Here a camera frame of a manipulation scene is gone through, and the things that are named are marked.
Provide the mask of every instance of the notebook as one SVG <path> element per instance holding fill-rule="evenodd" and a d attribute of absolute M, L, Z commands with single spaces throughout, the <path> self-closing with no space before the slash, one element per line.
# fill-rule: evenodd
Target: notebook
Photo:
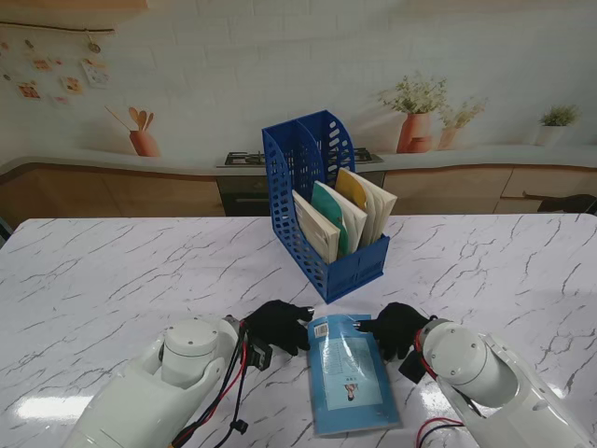
<path fill-rule="evenodd" d="M 322 184 L 318 180 L 316 180 L 315 184 L 313 185 L 313 195 L 315 193 L 315 189 L 324 189 L 340 206 L 342 215 L 344 216 L 346 231 L 348 233 L 348 253 L 354 253 L 358 248 L 359 242 L 361 241 L 361 234 L 363 233 L 363 228 L 365 227 L 367 213 L 351 203 L 337 191 L 331 187 L 328 187 L 326 184 Z"/>
<path fill-rule="evenodd" d="M 373 194 L 361 184 L 360 178 L 360 175 L 356 175 L 345 168 L 340 168 L 336 179 L 336 191 L 367 213 L 367 220 L 359 243 L 359 247 L 365 247 L 374 241 L 373 232 L 375 230 L 376 214 Z"/>
<path fill-rule="evenodd" d="M 294 190 L 292 190 L 292 197 L 295 200 L 298 226 L 305 238 L 324 263 L 333 263 L 338 255 L 340 229 L 329 222 Z"/>
<path fill-rule="evenodd" d="M 320 188 L 317 183 L 315 183 L 313 185 L 311 205 L 315 210 L 326 217 L 332 225 L 340 229 L 340 237 L 338 240 L 338 258 L 348 255 L 348 231 L 346 230 L 346 222 L 344 216 L 342 215 L 342 209 L 338 203 L 325 189 Z"/>
<path fill-rule="evenodd" d="M 353 328 L 370 315 L 328 315 L 307 329 L 316 435 L 399 423 L 396 402 L 371 333 Z"/>
<path fill-rule="evenodd" d="M 392 209 L 398 198 L 394 194 L 388 193 L 385 189 L 381 189 L 377 185 L 369 182 L 364 177 L 355 175 L 354 173 L 351 174 L 357 178 L 361 185 L 365 189 L 368 189 L 373 196 L 373 203 L 375 204 L 375 223 L 371 242 L 375 243 L 382 236 L 383 228 L 388 222 L 388 217 L 390 216 L 390 213 L 392 213 Z"/>

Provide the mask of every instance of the black connector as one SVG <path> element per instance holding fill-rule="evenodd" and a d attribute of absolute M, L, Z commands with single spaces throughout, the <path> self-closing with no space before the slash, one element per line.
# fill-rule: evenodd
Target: black connector
<path fill-rule="evenodd" d="M 257 367 L 260 371 L 264 371 L 271 364 L 272 353 L 273 350 L 269 345 L 259 338 L 252 336 L 248 347 L 247 365 Z"/>
<path fill-rule="evenodd" d="M 237 431 L 239 431 L 241 434 L 244 435 L 246 430 L 249 428 L 249 424 L 246 423 L 244 420 L 235 420 L 230 423 L 230 427 L 232 429 L 236 429 Z"/>

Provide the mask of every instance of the marble table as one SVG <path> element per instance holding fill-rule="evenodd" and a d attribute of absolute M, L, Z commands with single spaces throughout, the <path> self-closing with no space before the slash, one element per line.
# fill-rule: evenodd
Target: marble table
<path fill-rule="evenodd" d="M 385 275 L 325 305 L 268 218 L 29 220 L 0 251 L 0 446 L 62 446 L 90 398 L 167 326 L 243 317 L 272 299 L 316 315 L 403 301 L 495 332 L 595 433 L 596 233 L 587 215 L 391 217 Z M 428 376 L 413 386 L 393 362 L 402 428 L 315 438 L 307 360 L 274 353 L 267 371 L 250 371 L 250 426 L 227 446 L 412 446 L 425 418 L 455 416 Z M 188 446 L 215 445 L 232 411 L 226 399 Z M 430 446 L 476 444 L 444 430 Z"/>

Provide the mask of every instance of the green folder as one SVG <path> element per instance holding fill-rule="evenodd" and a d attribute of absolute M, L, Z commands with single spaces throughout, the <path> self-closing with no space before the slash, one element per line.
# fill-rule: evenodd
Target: green folder
<path fill-rule="evenodd" d="M 346 227 L 344 227 L 344 218 L 342 217 L 340 206 L 323 187 L 317 184 L 313 185 L 311 205 L 326 217 L 329 222 L 340 229 L 338 258 L 344 257 L 348 253 L 348 232 L 346 231 Z"/>

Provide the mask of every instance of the potted plant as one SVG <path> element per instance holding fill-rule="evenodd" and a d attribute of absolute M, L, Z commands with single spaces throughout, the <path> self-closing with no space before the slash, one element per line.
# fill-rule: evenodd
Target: potted plant
<path fill-rule="evenodd" d="M 544 114 L 539 122 L 539 134 L 535 144 L 540 147 L 553 147 L 566 131 L 566 128 L 580 117 L 575 105 L 554 105 Z"/>
<path fill-rule="evenodd" d="M 383 91 L 380 100 L 395 111 L 408 114 L 402 125 L 396 152 L 410 152 L 413 138 L 424 139 L 429 136 L 429 114 L 446 101 L 446 79 L 424 78 L 416 72 L 414 77 L 404 77 L 392 90 Z M 422 140 L 417 140 L 417 145 L 412 149 L 416 152 L 430 149 L 430 144 L 421 143 Z"/>
<path fill-rule="evenodd" d="M 438 150 L 451 149 L 456 134 L 463 129 L 474 117 L 485 111 L 487 98 L 476 101 L 471 96 L 464 101 L 458 109 L 453 109 L 450 105 L 443 105 L 439 109 L 439 115 L 444 122 L 444 129 L 441 131 Z"/>

